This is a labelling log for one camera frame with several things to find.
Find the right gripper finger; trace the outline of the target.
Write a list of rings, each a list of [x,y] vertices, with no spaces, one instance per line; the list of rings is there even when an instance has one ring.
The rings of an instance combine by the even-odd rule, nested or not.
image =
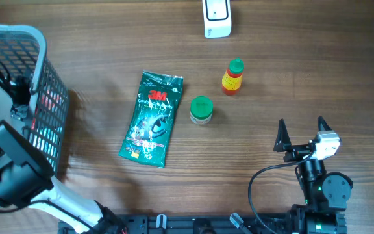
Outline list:
[[[318,130],[319,131],[331,131],[332,128],[327,124],[322,116],[318,117]]]
[[[273,151],[285,152],[292,150],[292,143],[288,135],[284,119],[279,120],[278,133],[274,143]]]

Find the red sauce bottle green cap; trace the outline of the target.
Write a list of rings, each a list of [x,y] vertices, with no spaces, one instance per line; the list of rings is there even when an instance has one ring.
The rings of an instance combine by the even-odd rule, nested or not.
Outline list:
[[[228,95],[235,95],[241,88],[244,63],[240,57],[230,61],[228,68],[221,80],[222,91]]]

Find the green lid small jar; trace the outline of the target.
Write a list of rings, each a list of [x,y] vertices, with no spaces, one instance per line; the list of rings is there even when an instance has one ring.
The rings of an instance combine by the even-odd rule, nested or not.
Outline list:
[[[190,119],[194,124],[207,124],[213,114],[213,102],[207,96],[195,97],[190,105]]]

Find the green 3M glove packet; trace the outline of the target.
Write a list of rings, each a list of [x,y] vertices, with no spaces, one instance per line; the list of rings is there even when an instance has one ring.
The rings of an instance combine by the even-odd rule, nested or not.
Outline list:
[[[180,76],[142,72],[132,120],[118,153],[120,157],[165,167],[183,81]]]

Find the light green wipes pack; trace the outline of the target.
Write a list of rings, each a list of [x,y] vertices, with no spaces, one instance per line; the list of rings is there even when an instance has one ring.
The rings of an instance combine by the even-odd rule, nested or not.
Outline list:
[[[24,121],[27,118],[28,112],[28,105],[13,105],[10,110],[11,117],[19,121]]]

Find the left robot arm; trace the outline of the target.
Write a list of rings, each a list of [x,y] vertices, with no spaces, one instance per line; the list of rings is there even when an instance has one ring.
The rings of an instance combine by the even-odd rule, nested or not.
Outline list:
[[[29,85],[26,77],[12,82],[0,70],[0,214],[37,209],[75,233],[126,233],[124,221],[109,208],[61,183],[43,152],[12,124],[12,111],[31,100]]]

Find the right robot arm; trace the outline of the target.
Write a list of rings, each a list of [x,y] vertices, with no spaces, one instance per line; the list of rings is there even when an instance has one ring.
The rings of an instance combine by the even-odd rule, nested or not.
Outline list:
[[[305,198],[286,213],[280,233],[347,233],[344,211],[353,181],[340,172],[327,172],[324,160],[334,156],[341,139],[318,118],[318,132],[307,144],[293,145],[283,119],[279,120],[273,150],[284,152],[285,163],[295,165],[295,174]]]

